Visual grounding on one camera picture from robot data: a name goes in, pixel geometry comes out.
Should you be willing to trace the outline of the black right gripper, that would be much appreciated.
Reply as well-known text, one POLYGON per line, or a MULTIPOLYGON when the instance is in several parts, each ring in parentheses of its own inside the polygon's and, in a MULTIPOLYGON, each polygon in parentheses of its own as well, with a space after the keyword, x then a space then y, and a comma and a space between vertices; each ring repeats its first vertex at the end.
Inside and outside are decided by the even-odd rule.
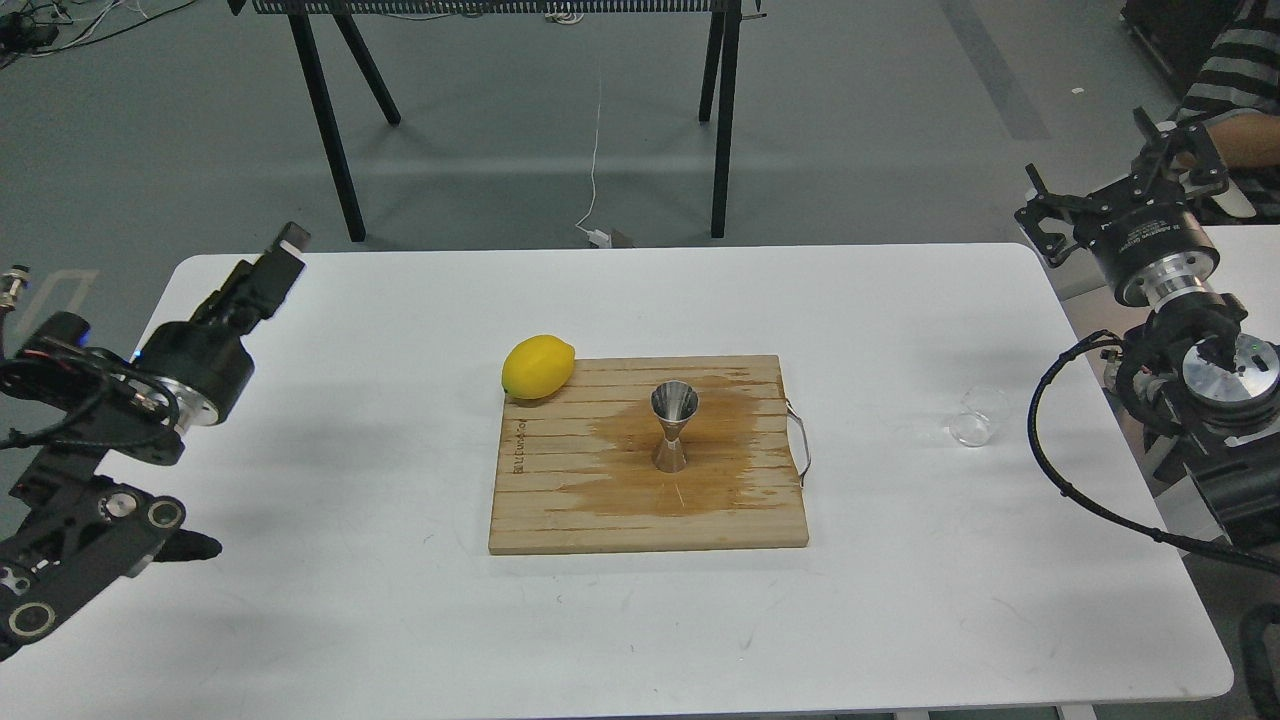
MULTIPOLYGON (((1229 190, 1229 172, 1204 123, 1157 123, 1144 108, 1132 115, 1144 142, 1132 163, 1130 196, 1172 193, 1197 202, 1229 190)), ((1126 307, 1161 307, 1208 290, 1220 252, 1185 206, 1147 204, 1105 218, 1102 199, 1053 193, 1034 164, 1024 170, 1030 190, 1014 220, 1048 269, 1089 249, 1115 301, 1126 307)))

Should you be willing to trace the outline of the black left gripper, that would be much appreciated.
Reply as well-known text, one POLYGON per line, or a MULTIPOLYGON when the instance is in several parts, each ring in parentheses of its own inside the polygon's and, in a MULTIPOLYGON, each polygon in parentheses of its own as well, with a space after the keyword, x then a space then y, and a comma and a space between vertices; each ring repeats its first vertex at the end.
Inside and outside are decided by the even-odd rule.
POLYGON ((177 429, 223 423, 255 372, 241 336, 225 325, 257 325, 274 316, 305 269, 311 234, 288 222, 253 261, 241 260, 191 322, 160 325, 134 356, 134 369, 177 398, 177 429))

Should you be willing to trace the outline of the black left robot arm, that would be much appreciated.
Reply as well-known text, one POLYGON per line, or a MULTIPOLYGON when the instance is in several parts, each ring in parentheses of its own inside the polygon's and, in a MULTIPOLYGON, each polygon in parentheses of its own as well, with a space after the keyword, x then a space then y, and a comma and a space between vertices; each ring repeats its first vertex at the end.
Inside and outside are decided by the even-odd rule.
POLYGON ((186 529, 178 498, 114 480, 99 466, 113 452, 172 466, 189 428, 229 418, 255 370, 243 340, 285 301, 308 241, 301 225, 284 224, 189 319, 160 325, 132 357, 91 346, 86 319, 55 313, 3 359, 4 395, 63 414, 3 438, 4 448, 36 452, 10 488, 27 514, 3 541, 4 659, 47 638, 119 578, 221 552, 212 537, 186 529))

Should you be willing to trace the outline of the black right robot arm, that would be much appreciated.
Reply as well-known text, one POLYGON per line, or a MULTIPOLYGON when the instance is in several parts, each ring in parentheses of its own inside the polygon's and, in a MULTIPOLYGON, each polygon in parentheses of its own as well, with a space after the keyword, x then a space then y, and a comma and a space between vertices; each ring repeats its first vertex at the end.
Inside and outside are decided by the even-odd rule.
POLYGON ((1014 218, 1046 266, 1085 250, 1114 300, 1148 313, 1121 334, 1087 334, 1050 365, 1027 411, 1030 451, 1059 493, 1085 511, 1185 553, 1276 575, 1277 560, 1263 547, 1277 543, 1277 345, 1245 333, 1245 306, 1211 287, 1221 256, 1194 214, 1197 201, 1230 193, 1233 182, 1201 123, 1156 123, 1142 108, 1133 117, 1144 142, 1129 172, 1098 190, 1055 193, 1027 167, 1030 190, 1014 218), (1050 461, 1042 398, 1092 351, 1146 441, 1167 442, 1155 469, 1171 466, 1204 503, 1216 527, 1208 539, 1124 518, 1050 461))

